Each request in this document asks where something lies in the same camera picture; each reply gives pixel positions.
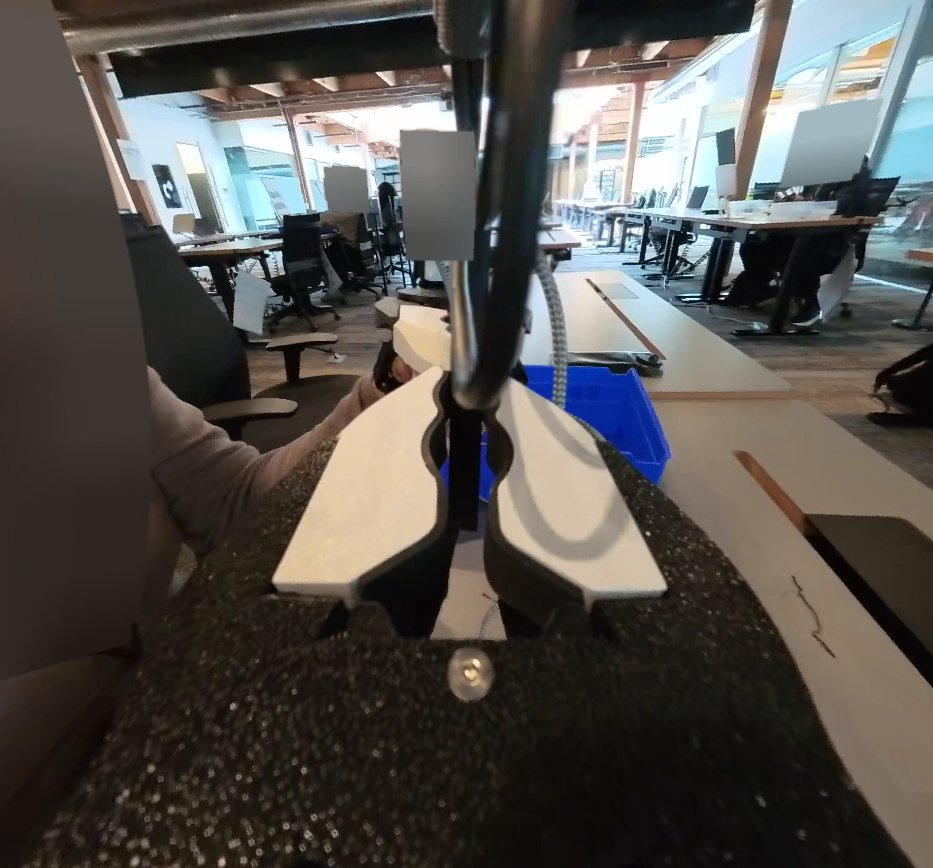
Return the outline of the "black bag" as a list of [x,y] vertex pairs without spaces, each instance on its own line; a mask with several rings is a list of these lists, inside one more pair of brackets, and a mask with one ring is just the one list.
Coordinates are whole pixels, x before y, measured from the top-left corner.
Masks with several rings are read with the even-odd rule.
[[885,427],[932,427],[932,345],[891,364],[874,379],[873,397],[883,411],[867,415]]

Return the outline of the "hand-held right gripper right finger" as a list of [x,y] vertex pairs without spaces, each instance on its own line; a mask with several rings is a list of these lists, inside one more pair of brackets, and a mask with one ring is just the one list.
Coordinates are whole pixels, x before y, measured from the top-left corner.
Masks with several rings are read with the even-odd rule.
[[600,444],[510,380],[487,419],[495,477],[484,570],[499,603],[533,627],[567,605],[662,596],[667,582]]

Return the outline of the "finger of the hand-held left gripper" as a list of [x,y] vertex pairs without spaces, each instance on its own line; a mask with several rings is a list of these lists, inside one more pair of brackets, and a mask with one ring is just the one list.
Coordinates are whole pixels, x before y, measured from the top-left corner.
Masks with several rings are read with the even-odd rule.
[[415,374],[438,367],[450,371],[447,312],[434,307],[400,304],[394,323],[394,350]]

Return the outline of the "person's left forearm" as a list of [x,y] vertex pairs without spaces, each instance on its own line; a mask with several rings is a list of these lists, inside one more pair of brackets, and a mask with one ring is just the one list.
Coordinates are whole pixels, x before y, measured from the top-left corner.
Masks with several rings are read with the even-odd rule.
[[150,366],[149,508],[146,555],[174,558],[186,544],[210,551],[239,513],[253,506],[323,442],[383,396],[372,378],[356,380],[325,420],[297,440],[261,454],[231,440],[202,411],[179,399]]

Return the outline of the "blue plastic bin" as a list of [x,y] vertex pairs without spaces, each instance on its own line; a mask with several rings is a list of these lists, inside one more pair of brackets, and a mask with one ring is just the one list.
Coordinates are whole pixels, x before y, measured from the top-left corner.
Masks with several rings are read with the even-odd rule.
[[566,411],[585,421],[657,485],[671,452],[643,382],[634,369],[573,365]]

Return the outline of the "wooden office desk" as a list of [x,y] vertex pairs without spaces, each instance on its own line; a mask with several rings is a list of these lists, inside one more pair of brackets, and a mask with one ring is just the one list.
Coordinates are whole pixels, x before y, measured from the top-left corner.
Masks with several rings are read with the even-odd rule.
[[176,250],[191,269],[204,268],[211,290],[224,306],[234,298],[235,270],[248,260],[256,260],[261,276],[271,280],[285,272],[285,247],[281,238],[246,237],[180,245]]
[[[763,323],[748,323],[732,333],[739,338],[791,337],[817,335],[818,326],[846,304],[849,290],[858,268],[857,244],[869,230],[881,221],[879,213],[848,216],[839,213],[813,213],[815,202],[788,202],[764,213],[746,213],[738,217],[713,215],[701,211],[676,213],[660,209],[613,209],[605,211],[602,225],[606,240],[584,242],[582,247],[565,246],[559,255],[582,251],[586,255],[610,255],[624,267],[637,268],[650,287],[665,288],[675,279],[693,279],[694,265],[681,272],[683,249],[697,238],[711,240],[706,254],[706,273],[702,290],[675,297],[683,306],[711,309],[725,306],[729,289],[725,277],[733,256],[740,246],[748,246],[751,254],[775,258],[775,235],[791,240],[787,258],[776,277],[777,290],[772,295],[775,304],[771,316]],[[839,246],[834,254],[830,246]],[[812,314],[792,321],[790,310],[798,301],[796,288],[803,271],[820,266],[834,255],[827,278],[823,303],[816,302]]]

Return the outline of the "black thread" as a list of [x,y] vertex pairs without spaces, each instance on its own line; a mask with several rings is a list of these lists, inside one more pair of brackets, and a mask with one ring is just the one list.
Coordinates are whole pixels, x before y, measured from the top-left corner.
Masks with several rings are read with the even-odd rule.
[[810,637],[817,644],[817,646],[831,659],[836,660],[837,655],[829,646],[824,638],[822,621],[813,605],[811,605],[810,600],[808,599],[801,583],[798,580],[798,577],[795,574],[790,576],[791,582],[794,587],[795,595],[799,599],[800,603],[806,608],[807,612],[810,615],[811,619],[811,631]]

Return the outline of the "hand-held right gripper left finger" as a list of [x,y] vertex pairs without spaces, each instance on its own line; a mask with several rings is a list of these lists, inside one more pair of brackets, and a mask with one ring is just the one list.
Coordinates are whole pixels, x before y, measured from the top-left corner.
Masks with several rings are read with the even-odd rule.
[[437,464],[445,382],[432,367],[343,429],[274,571],[278,594],[376,603],[402,637],[432,635],[458,537]]

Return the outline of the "black office chair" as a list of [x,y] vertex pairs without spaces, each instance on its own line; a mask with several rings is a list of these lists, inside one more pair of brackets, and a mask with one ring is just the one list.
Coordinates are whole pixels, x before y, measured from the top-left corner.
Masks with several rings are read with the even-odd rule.
[[139,215],[121,223],[141,313],[146,363],[183,402],[233,441],[266,453],[319,425],[348,395],[357,376],[301,377],[306,350],[329,351],[334,335],[274,338],[263,348],[283,356],[286,380],[252,396],[246,346],[204,291],[168,234]]
[[340,321],[341,316],[332,306],[311,302],[314,292],[329,289],[318,214],[284,216],[281,254],[283,273],[273,277],[270,284],[274,295],[281,298],[283,304],[269,317],[268,332],[275,334],[281,321],[289,315],[303,319],[312,331],[317,330],[311,320],[314,315],[329,312],[335,321]]

